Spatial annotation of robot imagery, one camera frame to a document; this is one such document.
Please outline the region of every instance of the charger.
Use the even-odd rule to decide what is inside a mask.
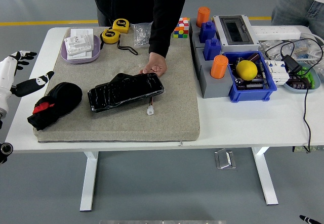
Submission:
[[[285,55],[282,60],[284,61],[286,67],[287,67],[287,73],[294,73],[296,74],[299,72],[303,67],[298,64],[297,61],[295,61],[290,55]]]

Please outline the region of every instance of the black shirt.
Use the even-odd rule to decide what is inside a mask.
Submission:
[[[95,0],[109,20],[125,18],[130,23],[152,22],[149,52],[166,57],[170,36],[177,26],[185,0]]]

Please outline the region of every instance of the table leg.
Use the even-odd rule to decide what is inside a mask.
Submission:
[[[255,164],[257,166],[265,202],[267,205],[277,205],[278,200],[274,191],[271,176],[264,157],[264,153],[269,147],[252,147]]]
[[[99,152],[85,152],[87,156],[87,166],[85,173],[85,181],[83,183],[80,211],[91,211],[93,192],[96,181],[96,171]]]

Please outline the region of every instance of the yellow floor line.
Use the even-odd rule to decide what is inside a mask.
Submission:
[[[98,24],[98,20],[0,22],[0,26],[58,25],[58,24],[84,24],[84,23],[96,23],[96,24]]]
[[[271,17],[249,17],[249,20],[271,20]]]

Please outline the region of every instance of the gray felt mat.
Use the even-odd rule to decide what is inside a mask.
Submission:
[[[104,28],[94,27],[100,37]],[[70,37],[70,29],[65,37]],[[121,46],[134,47],[132,29],[121,34]],[[99,57],[87,64],[69,64],[58,55],[46,94],[67,81],[83,91],[81,103],[44,130],[34,133],[40,142],[57,141],[194,141],[199,136],[199,116],[189,39],[172,38],[167,55],[168,70],[160,79],[165,92],[153,98],[154,114],[146,113],[149,99],[94,113],[87,92],[110,82],[118,73],[136,75],[148,62],[148,48],[139,55],[105,44]]]

